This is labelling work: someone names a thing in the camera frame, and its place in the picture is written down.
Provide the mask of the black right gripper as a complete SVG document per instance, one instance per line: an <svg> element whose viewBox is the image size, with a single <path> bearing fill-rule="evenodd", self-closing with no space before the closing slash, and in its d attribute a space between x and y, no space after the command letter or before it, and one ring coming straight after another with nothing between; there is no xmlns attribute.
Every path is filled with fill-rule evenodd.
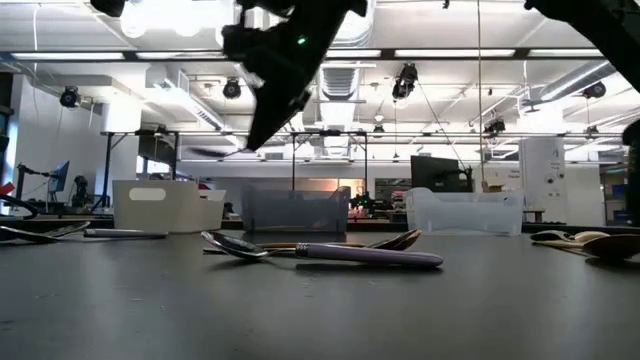
<svg viewBox="0 0 640 360"><path fill-rule="evenodd" d="M238 62L263 84L290 80L304 89L320 67L348 13L364 17L366 0L247 0L239 3L235 24L222 29L223 54ZM267 29L245 25L246 13L261 8L283 20ZM258 150L296 114L303 111L310 91L289 98L268 85L255 90L256 106L247 148Z"/></svg>

